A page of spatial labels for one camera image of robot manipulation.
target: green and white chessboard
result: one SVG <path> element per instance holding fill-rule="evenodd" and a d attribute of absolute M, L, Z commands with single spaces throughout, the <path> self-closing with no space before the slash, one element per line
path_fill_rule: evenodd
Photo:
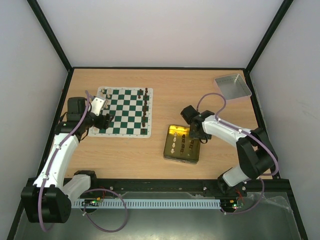
<path fill-rule="evenodd" d="M 90 137 L 149 138 L 151 136 L 153 89 L 147 89 L 146 115 L 143 120 L 145 91 L 145 87 L 99 87 L 97 96 L 107 99 L 106 107 L 101 112 L 103 115 L 108 113 L 113 115 L 114 119 L 108 129 L 92 127 L 88 135 Z"/>

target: wooden surface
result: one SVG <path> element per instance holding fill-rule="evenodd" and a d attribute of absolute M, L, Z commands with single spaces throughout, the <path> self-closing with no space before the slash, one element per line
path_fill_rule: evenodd
<path fill-rule="evenodd" d="M 183 108 L 196 107 L 204 94 L 217 92 L 215 78 L 237 73 L 243 77 L 240 70 L 75 69 L 67 99 L 85 97 L 85 90 L 95 95 L 102 86 L 153 88 L 152 129 L 145 139 L 87 137 L 75 150 L 66 177 L 94 170 L 98 178 L 216 179 L 239 162 L 234 147 L 213 136 L 201 146 L 198 164 L 192 165 L 165 160 L 165 140 L 170 124 L 186 126 L 180 115 Z M 217 112 L 222 104 L 218 96 L 208 96 L 199 111 Z M 227 104 L 220 117 L 244 128 L 257 127 L 249 98 Z"/>

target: white robotic arm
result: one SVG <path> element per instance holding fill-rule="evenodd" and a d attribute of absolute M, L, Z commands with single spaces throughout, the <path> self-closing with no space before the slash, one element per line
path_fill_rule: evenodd
<path fill-rule="evenodd" d="M 242 128 L 220 118 L 216 119 L 213 112 L 199 113 L 191 105 L 183 109 L 181 115 L 190 125 L 190 137 L 208 140 L 212 136 L 216 136 L 237 149 L 239 164 L 218 177 L 218 187 L 223 194 L 227 194 L 230 189 L 243 181 L 256 179 L 274 166 L 272 157 L 259 145 L 257 149 L 254 149 L 253 146 L 257 146 L 256 142 L 242 133 L 244 131 L 254 135 L 277 158 L 263 129 Z"/>
<path fill-rule="evenodd" d="M 33 186 L 25 187 L 21 193 L 21 199 L 30 222 L 39 222 L 36 200 L 44 179 L 46 181 L 41 205 L 42 218 L 45 223 L 64 223 L 69 218 L 71 203 L 92 186 L 92 179 L 95 178 L 92 171 L 80 171 L 64 185 L 68 165 L 83 133 L 92 126 L 107 129 L 113 119 L 109 114 L 100 114 L 107 102 L 105 98 L 95 97 L 87 113 L 85 113 L 85 100 L 84 97 L 68 99 L 66 121 L 61 121 L 55 129 L 53 146 L 48 159 Z"/>

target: gold tray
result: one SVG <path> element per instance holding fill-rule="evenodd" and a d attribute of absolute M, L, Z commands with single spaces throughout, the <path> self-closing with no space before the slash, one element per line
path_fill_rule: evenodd
<path fill-rule="evenodd" d="M 165 159 L 187 164 L 198 163 L 201 143 L 197 138 L 190 138 L 189 131 L 190 128 L 188 127 L 176 125 L 169 126 L 163 151 Z"/>

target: metal floor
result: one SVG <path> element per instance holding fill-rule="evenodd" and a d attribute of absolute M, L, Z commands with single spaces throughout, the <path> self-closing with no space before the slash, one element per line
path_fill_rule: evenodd
<path fill-rule="evenodd" d="M 266 193 L 267 198 L 286 195 Z M 245 198 L 250 206 L 254 200 Z M 254 210 L 239 215 L 223 215 L 216 209 L 130 209 L 129 221 L 119 232 L 105 233 L 93 227 L 80 209 L 69 220 L 56 224 L 49 233 L 22 215 L 15 240 L 299 240 L 292 212 L 281 201 L 263 201 Z M 113 230 L 124 219 L 123 209 L 98 209 L 92 219 Z"/>

